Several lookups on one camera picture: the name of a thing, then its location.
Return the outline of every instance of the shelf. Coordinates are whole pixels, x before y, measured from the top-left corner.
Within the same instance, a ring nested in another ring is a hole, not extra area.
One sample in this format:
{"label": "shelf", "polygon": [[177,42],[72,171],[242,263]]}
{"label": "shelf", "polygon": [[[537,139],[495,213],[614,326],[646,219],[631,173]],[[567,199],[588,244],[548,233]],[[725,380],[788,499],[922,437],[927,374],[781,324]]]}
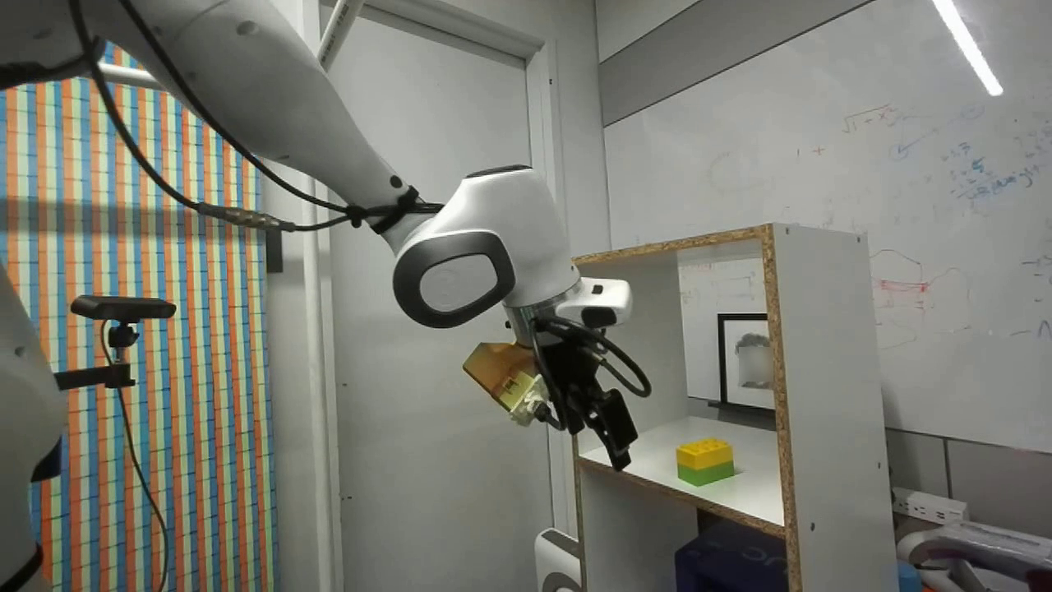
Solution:
{"label": "shelf", "polygon": [[[725,437],[734,449],[738,476],[693,486],[679,476],[679,443]],[[785,535],[782,480],[776,434],[763,428],[728,424],[715,417],[683,417],[643,430],[631,443],[631,465],[617,475],[609,465],[607,449],[580,440],[580,465],[622,480],[657,486],[715,517],[746,522],[754,529]]]}

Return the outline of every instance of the yellow object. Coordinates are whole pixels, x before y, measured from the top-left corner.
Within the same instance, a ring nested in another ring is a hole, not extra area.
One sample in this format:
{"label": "yellow object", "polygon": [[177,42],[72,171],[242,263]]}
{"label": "yellow object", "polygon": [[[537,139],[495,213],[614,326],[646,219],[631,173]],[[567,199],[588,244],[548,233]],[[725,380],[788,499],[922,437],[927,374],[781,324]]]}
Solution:
{"label": "yellow object", "polygon": [[683,472],[706,472],[718,465],[734,465],[734,449],[728,440],[703,437],[679,449],[679,468]]}

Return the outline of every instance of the picture frame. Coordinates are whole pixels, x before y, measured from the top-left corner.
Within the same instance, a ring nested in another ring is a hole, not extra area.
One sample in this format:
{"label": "picture frame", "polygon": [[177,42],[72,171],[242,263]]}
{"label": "picture frame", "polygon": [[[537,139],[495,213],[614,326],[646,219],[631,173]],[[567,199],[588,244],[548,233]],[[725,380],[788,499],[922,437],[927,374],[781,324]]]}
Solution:
{"label": "picture frame", "polygon": [[722,313],[722,404],[776,408],[765,313]]}

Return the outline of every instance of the white cabinet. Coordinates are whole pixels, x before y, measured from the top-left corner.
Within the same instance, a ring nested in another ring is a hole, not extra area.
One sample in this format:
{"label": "white cabinet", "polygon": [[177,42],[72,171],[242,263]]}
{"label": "white cabinet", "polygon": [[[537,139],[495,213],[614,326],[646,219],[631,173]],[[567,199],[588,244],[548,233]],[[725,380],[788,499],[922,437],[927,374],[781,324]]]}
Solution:
{"label": "white cabinet", "polygon": [[[699,310],[683,305],[746,304],[746,284],[728,289],[722,269],[746,269],[751,260],[751,310],[763,305],[771,326],[771,421],[688,398],[683,351],[693,348],[683,348],[683,319],[692,332]],[[655,383],[651,398],[630,396],[643,437],[626,472],[609,468],[592,434],[576,437],[586,587],[670,592],[673,551],[693,540],[701,509],[785,540],[795,592],[891,592],[898,579],[865,238],[771,225],[580,263],[588,278],[631,281],[636,315],[612,339]],[[706,486],[679,476],[679,443],[701,437],[734,443],[738,476]]]}

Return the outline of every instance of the green object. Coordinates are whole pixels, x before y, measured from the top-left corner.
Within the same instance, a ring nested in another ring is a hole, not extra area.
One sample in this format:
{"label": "green object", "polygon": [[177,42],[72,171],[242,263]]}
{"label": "green object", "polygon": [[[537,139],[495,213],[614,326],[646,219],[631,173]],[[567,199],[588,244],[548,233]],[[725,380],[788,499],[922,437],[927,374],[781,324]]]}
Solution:
{"label": "green object", "polygon": [[703,472],[679,468],[679,475],[680,475],[680,480],[703,486],[703,485],[734,476],[734,460],[731,465],[715,465],[715,468],[703,468]]}

